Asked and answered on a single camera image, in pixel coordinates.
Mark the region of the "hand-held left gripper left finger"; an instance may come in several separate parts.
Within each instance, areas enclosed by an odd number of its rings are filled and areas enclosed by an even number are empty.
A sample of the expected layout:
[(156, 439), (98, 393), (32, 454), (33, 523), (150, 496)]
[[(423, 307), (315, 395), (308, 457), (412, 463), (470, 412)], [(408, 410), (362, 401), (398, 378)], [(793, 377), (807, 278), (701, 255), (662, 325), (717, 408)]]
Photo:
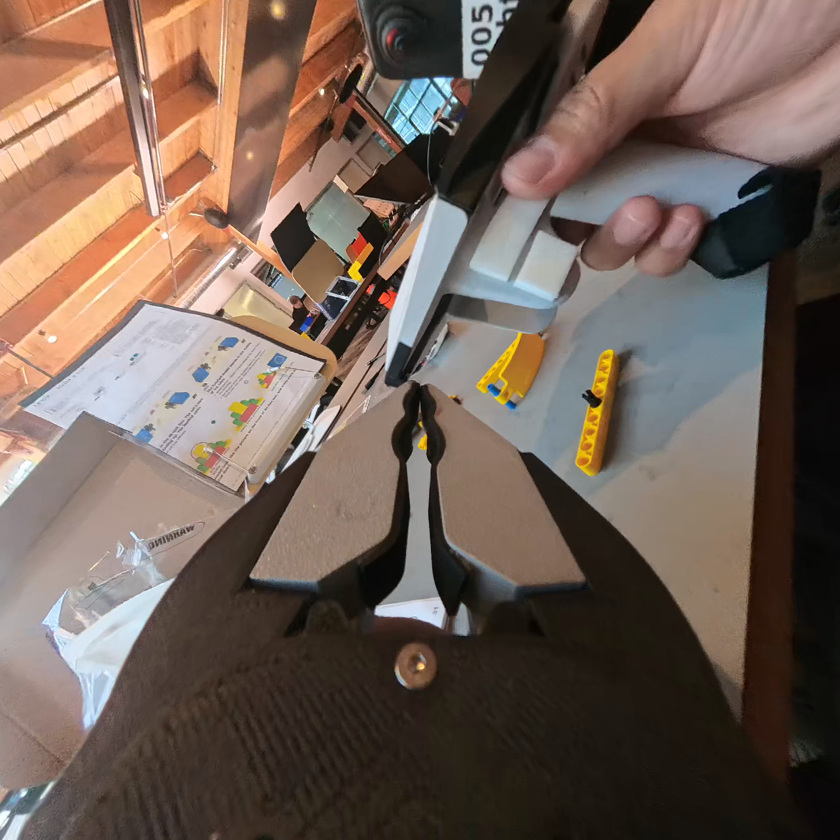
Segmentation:
[(405, 570), (419, 397), (419, 384), (400, 386), (301, 457), (308, 467), (252, 582), (339, 603), (348, 617), (394, 591)]

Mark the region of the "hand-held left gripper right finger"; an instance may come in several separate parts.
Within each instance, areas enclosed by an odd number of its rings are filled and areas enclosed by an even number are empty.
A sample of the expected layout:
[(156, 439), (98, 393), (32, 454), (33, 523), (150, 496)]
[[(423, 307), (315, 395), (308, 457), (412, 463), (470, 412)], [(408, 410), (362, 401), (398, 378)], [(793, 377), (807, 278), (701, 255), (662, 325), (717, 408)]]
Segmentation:
[(522, 453), (432, 385), (420, 388), (434, 582), (447, 614), (579, 592), (586, 578)]

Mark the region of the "grey desk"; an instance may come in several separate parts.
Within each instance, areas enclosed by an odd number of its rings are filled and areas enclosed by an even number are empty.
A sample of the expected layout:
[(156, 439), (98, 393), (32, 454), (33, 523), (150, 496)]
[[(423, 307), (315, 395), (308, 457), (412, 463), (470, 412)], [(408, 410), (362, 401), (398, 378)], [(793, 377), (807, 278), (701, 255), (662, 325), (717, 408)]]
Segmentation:
[[(736, 719), (747, 663), (749, 577), (768, 306), (795, 299), (795, 259), (733, 280), (688, 266), (581, 269), (545, 333), (529, 394), (510, 411), (476, 389), (513, 334), (452, 321), (414, 379), (533, 453), (608, 519), (669, 588), (706, 650)], [(601, 471), (574, 462), (581, 394), (614, 350), (620, 371)]]

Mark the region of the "clear printed plastic bag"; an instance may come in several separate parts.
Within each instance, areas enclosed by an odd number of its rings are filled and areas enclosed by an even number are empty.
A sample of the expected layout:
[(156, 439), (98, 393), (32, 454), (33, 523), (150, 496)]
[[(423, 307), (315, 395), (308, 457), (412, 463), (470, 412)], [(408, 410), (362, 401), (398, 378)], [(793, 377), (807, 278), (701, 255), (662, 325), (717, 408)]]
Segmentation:
[(42, 621), (52, 648), (61, 653), (82, 631), (130, 598), (174, 578), (192, 557), (207, 521), (199, 520), (141, 537), (129, 532), (105, 552)]

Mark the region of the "person's right hand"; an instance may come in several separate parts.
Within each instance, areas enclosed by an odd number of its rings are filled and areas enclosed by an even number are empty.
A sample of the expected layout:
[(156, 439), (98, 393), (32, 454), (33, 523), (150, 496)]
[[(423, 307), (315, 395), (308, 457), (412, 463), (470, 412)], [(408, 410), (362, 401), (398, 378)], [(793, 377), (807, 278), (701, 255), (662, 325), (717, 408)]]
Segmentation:
[(659, 1), (504, 165), (507, 191), (562, 193), (632, 134), (808, 167), (839, 144), (838, 1)]

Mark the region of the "white wrapping paper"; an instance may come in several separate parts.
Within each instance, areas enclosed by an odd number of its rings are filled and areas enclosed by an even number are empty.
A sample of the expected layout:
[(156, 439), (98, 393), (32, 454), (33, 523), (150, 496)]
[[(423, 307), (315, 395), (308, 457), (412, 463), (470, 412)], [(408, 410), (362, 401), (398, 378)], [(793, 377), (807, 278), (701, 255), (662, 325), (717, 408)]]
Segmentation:
[(115, 606), (60, 650), (80, 687), (85, 732), (97, 722), (131, 648), (173, 583), (165, 581)]

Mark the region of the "large paned window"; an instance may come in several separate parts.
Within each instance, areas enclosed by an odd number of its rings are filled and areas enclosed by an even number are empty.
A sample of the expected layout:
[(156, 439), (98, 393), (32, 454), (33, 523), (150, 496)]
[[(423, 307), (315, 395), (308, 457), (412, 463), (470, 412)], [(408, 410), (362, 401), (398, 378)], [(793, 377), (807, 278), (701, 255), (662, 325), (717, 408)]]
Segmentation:
[(439, 125), (454, 125), (466, 112), (456, 96), (460, 82), (451, 77), (406, 80), (388, 104), (385, 122), (405, 145)]

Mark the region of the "long yellow holed beam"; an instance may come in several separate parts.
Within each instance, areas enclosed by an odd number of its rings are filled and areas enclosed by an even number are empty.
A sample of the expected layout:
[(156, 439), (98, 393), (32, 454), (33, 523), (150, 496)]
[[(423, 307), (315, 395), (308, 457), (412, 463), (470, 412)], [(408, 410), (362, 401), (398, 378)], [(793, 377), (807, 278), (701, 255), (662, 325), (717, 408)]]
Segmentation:
[[(489, 370), (479, 379), (476, 384), (476, 389), (482, 394), (489, 394), (498, 402), (505, 403), (508, 399), (508, 367), (513, 362), (516, 353), (519, 350), (519, 344), (522, 339), (522, 332), (519, 332), (517, 337), (510, 343), (504, 353), (496, 360), (496, 362), (489, 368)], [(504, 386), (503, 393), (499, 397), (494, 397), (488, 393), (488, 384), (496, 384), (499, 387)]]
[(606, 452), (614, 398), (620, 372), (620, 357), (614, 350), (604, 350), (597, 361), (591, 388), (602, 397), (597, 408), (586, 407), (584, 422), (574, 462), (587, 476), (596, 476), (602, 469)]

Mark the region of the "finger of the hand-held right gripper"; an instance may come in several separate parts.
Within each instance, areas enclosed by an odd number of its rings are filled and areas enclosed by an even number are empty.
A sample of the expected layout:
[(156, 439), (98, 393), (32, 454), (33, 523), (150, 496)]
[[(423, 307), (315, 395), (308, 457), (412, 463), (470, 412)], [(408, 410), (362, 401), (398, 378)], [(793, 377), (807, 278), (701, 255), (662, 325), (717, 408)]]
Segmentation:
[(388, 322), (384, 382), (390, 387), (403, 385), (411, 374), (467, 223), (466, 212), (439, 195), (427, 204)]
[(453, 293), (445, 294), (433, 310), (432, 321), (420, 339), (420, 361), (428, 357), (446, 322), (476, 322), (514, 332), (538, 333), (551, 324), (558, 308), (557, 302), (548, 308), (536, 309)]

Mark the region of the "blue cardboard kit box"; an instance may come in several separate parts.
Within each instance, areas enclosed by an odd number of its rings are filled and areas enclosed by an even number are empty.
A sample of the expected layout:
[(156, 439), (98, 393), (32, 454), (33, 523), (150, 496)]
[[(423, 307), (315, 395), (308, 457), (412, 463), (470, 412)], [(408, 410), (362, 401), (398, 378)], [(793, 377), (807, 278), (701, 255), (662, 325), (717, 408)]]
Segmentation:
[(244, 499), (82, 414), (1, 507), (1, 782), (55, 778), (86, 729), (78, 677), (42, 624), (133, 537), (177, 573)]

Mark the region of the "metal ceiling pipe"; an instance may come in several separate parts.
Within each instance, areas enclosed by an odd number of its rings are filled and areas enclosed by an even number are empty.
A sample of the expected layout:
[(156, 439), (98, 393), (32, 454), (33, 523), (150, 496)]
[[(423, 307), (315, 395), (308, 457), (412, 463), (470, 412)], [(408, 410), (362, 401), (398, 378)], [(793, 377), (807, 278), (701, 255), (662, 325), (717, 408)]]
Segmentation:
[(105, 1), (103, 6), (128, 115), (143, 201), (148, 215), (160, 218), (165, 214), (168, 202), (141, 3)]

